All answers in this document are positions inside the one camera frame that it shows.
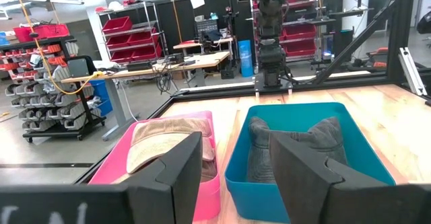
concrete floor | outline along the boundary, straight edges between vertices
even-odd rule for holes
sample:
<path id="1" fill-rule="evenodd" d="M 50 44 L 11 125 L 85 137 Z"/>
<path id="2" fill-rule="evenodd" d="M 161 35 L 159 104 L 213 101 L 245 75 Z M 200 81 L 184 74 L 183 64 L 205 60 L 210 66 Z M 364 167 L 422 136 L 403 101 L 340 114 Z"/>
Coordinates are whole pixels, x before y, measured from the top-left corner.
<path id="1" fill-rule="evenodd" d="M 431 49 L 426 46 L 427 42 L 422 40 L 427 35 L 419 35 L 412 30 L 409 48 L 416 62 L 431 67 L 429 55 Z M 385 33 L 376 33 L 369 38 L 359 49 L 355 56 L 364 57 L 366 52 L 370 52 L 379 47 L 387 46 L 389 35 Z M 310 70 L 309 63 L 296 63 L 290 65 L 295 76 L 314 75 Z M 226 83 L 236 83 L 250 81 L 251 78 L 221 80 L 220 76 L 209 76 L 206 79 L 207 85 L 218 85 Z M 11 82 L 0 82 L 0 92 Z M 179 87 L 187 87 L 183 81 L 176 81 Z M 168 98 L 168 94 L 160 95 L 154 82 L 139 82 L 125 86 L 127 97 L 131 103 L 131 110 L 134 113 L 140 113 L 141 119 L 147 118 Z M 128 113 L 124 100 L 124 93 L 119 90 L 120 97 L 123 101 L 124 111 Z M 3 93 L 0 94 L 0 114 L 9 112 L 18 114 L 21 110 L 15 110 L 10 106 L 11 98 L 7 98 Z M 18 118 L 12 118 L 5 122 L 0 122 L 0 138 L 3 143 L 0 144 L 0 184 L 70 184 L 83 173 L 86 167 L 69 167 L 69 168 L 18 168 L 16 165 L 23 163 L 94 163 L 98 161 L 114 144 L 119 137 L 104 142 L 102 135 L 116 124 L 114 116 L 110 113 L 106 121 L 106 126 L 99 126 L 90 135 L 87 135 L 83 141 L 77 141 L 75 138 L 39 138 L 34 139 L 34 143 L 29 144 L 22 138 L 24 131 L 21 129 L 22 121 Z"/>

beige cap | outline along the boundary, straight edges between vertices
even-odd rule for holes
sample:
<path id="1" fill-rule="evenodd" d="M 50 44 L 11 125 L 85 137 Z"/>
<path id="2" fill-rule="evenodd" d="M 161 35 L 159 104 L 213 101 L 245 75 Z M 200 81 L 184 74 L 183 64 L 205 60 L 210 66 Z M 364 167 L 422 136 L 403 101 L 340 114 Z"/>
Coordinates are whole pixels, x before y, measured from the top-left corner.
<path id="1" fill-rule="evenodd" d="M 138 124 L 133 131 L 127 155 L 127 173 L 132 174 L 149 161 L 167 153 L 195 131 L 202 132 L 203 160 L 212 161 L 215 153 L 209 142 L 211 128 L 206 119 L 162 119 Z"/>

wooden tabletop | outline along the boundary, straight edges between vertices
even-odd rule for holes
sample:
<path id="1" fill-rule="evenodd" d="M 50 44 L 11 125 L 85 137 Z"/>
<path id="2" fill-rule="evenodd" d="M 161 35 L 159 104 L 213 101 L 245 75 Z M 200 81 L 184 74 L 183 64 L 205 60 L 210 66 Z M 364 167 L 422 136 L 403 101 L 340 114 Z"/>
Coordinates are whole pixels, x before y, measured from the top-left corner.
<path id="1" fill-rule="evenodd" d="M 220 170 L 222 210 L 218 217 L 196 224 L 262 224 L 238 216 L 226 188 L 224 172 L 248 109 L 259 104 L 341 102 L 398 184 L 431 182 L 431 108 L 425 100 L 396 85 L 237 97 L 173 104 L 163 116 L 211 110 Z"/>
<path id="2" fill-rule="evenodd" d="M 214 41 L 215 44 L 223 44 L 223 43 L 228 43 L 233 41 L 232 38 L 225 38 L 225 39 L 220 39 L 220 40 L 216 40 Z M 183 48 L 191 48 L 191 47 L 195 47 L 195 46 L 201 46 L 202 44 L 200 43 L 183 43 L 183 44 L 178 44 L 176 46 L 174 46 L 174 49 L 183 49 Z"/>
<path id="3" fill-rule="evenodd" d="M 196 61 L 196 63 L 192 65 L 187 65 L 187 66 L 172 65 L 170 66 L 170 70 L 183 71 L 183 70 L 192 70 L 192 69 L 202 69 L 206 67 L 214 67 L 214 66 L 217 66 L 219 63 L 221 63 L 224 59 L 226 59 L 229 56 L 229 54 L 230 54 L 229 52 L 216 52 L 214 54 L 208 54 L 208 55 L 195 55 L 193 57 L 185 59 L 185 61 Z M 163 60 L 164 59 L 160 59 L 158 63 L 153 66 L 153 68 L 162 70 L 164 68 L 164 65 L 161 65 Z M 154 71 L 152 69 L 132 71 L 132 72 L 129 72 L 128 70 L 124 70 L 124 71 L 119 71 L 118 73 L 115 73 L 113 75 L 103 75 L 103 76 L 95 77 L 93 79 L 118 79 L 122 77 L 150 75 L 153 73 Z M 68 78 L 68 79 L 62 80 L 61 83 L 73 83 L 73 82 L 86 81 L 89 78 L 90 76 Z"/>

teal bin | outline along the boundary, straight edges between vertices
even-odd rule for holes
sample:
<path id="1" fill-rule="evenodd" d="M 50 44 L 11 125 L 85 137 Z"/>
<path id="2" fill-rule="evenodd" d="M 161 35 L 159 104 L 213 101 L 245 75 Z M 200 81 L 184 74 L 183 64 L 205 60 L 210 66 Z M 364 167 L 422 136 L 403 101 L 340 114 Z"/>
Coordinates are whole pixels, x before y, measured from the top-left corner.
<path id="1" fill-rule="evenodd" d="M 246 181 L 248 151 L 251 140 L 248 124 L 254 116 L 267 122 L 271 130 L 307 132 L 319 121 L 338 117 L 343 132 L 345 154 L 349 166 L 381 182 L 395 185 L 374 150 L 343 104 L 283 104 L 253 106 L 248 110 L 240 136 L 226 168 L 226 185 L 236 210 L 245 219 L 289 223 L 289 217 L 277 185 Z"/>

desk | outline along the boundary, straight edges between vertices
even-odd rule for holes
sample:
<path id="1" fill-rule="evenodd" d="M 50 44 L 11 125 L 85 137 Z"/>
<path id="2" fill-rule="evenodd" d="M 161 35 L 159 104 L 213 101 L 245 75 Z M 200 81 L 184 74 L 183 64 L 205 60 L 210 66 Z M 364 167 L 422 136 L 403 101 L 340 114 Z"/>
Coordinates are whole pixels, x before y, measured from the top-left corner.
<path id="1" fill-rule="evenodd" d="M 232 54 L 233 54 L 232 53 L 232 42 L 233 41 L 234 41 L 233 38 L 225 38 L 225 39 L 220 39 L 220 40 L 214 41 L 214 44 L 229 43 L 229 52 L 230 52 L 231 59 L 232 59 Z M 196 46 L 202 46 L 202 44 L 200 44 L 200 43 L 194 43 L 194 42 L 192 42 L 192 43 L 183 43 L 183 44 L 178 44 L 178 45 L 174 46 L 174 49 L 182 49 L 184 55 L 186 56 L 187 55 L 187 49 L 188 48 L 192 48 L 192 47 L 196 47 Z"/>
<path id="2" fill-rule="evenodd" d="M 205 86 L 205 75 L 203 72 L 203 68 L 206 67 L 214 67 L 221 63 L 224 59 L 229 56 L 229 52 L 217 52 L 214 54 L 208 55 L 197 55 L 186 59 L 186 61 L 195 60 L 196 63 L 187 66 L 178 67 L 178 65 L 172 66 L 172 71 L 189 71 L 196 69 L 195 79 L 198 86 Z M 161 65 L 163 60 L 159 60 L 158 64 L 155 64 L 153 68 L 162 70 L 164 66 Z M 150 75 L 153 74 L 154 71 L 152 69 L 140 70 L 140 71 L 132 71 L 129 72 L 127 70 L 120 71 L 113 75 L 103 75 L 99 77 L 95 77 L 93 79 L 105 79 L 106 90 L 109 95 L 110 102 L 112 104 L 112 109 L 115 114 L 115 118 L 117 120 L 117 125 L 110 129 L 105 135 L 103 135 L 103 141 L 107 141 L 113 136 L 117 134 L 123 134 L 125 130 L 129 128 L 129 126 L 134 122 L 133 118 L 126 119 L 125 113 L 123 111 L 123 107 L 121 106 L 121 101 L 119 94 L 117 92 L 117 88 L 115 87 L 115 83 L 113 79 L 120 79 L 124 77 L 132 77 L 139 75 Z M 61 83 L 74 83 L 80 81 L 87 81 L 90 77 L 76 77 L 76 78 L 68 78 L 61 81 Z"/>
<path id="3" fill-rule="evenodd" d="M 222 209 L 216 218 L 195 224 L 265 223 L 241 218 L 226 188 L 224 172 L 242 123 L 251 106 L 315 102 L 344 104 L 396 183 L 431 182 L 428 135 L 431 108 L 421 97 L 396 85 L 302 91 L 290 96 L 273 94 L 261 96 L 258 100 L 248 96 L 178 102 L 171 105 L 163 117 L 202 110 L 210 110 L 213 114 Z"/>

